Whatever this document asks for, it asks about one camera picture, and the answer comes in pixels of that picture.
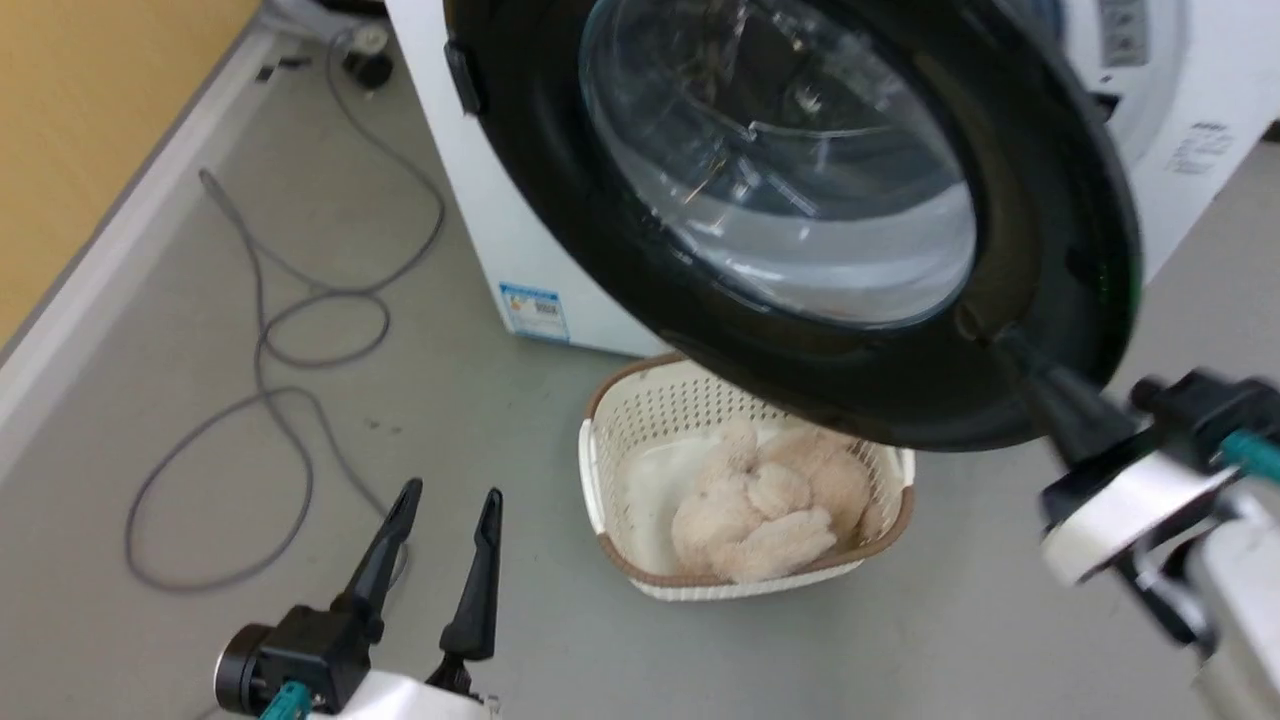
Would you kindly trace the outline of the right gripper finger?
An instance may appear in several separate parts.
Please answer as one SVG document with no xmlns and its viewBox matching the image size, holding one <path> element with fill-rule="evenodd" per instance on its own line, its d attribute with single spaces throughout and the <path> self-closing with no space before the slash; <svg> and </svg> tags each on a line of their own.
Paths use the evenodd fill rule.
<svg viewBox="0 0 1280 720">
<path fill-rule="evenodd" d="M 1020 332 L 995 337 L 995 359 L 1065 468 L 1082 468 L 1137 434 L 1137 423 L 1120 407 Z"/>
</svg>

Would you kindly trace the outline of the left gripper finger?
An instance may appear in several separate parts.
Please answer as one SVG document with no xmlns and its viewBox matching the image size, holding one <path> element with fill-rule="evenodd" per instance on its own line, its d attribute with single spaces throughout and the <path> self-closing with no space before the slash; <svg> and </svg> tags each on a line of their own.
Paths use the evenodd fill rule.
<svg viewBox="0 0 1280 720">
<path fill-rule="evenodd" d="M 413 529 L 422 488 L 421 478 L 403 484 L 346 588 L 335 597 L 337 612 L 383 611 L 401 551 Z"/>
<path fill-rule="evenodd" d="M 439 643 L 440 651 L 461 661 L 485 661 L 495 652 L 503 519 L 503 493 L 492 488 L 474 533 L 475 552 L 463 592 Z"/>
</svg>

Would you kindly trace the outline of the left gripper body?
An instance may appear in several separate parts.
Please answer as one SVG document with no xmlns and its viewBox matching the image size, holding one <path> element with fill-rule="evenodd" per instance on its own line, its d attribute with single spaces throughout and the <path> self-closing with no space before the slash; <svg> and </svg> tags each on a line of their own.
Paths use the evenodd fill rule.
<svg viewBox="0 0 1280 720">
<path fill-rule="evenodd" d="M 353 612 L 293 607 L 276 625 L 248 624 L 218 659 L 216 706 L 252 719 L 498 719 L 475 692 L 470 661 L 442 651 L 426 678 L 372 669 L 372 639 Z"/>
</svg>

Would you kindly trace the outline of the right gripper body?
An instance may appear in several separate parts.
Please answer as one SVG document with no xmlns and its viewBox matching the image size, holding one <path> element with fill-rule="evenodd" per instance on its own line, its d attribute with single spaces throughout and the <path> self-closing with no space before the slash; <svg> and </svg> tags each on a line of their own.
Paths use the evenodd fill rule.
<svg viewBox="0 0 1280 720">
<path fill-rule="evenodd" d="M 1204 369 L 1180 380 L 1149 375 L 1124 411 L 1138 432 L 1068 469 L 1042 497 L 1041 553 L 1062 583 L 1078 584 L 1152 536 L 1202 519 L 1212 497 L 1245 477 L 1277 479 L 1277 386 Z"/>
</svg>

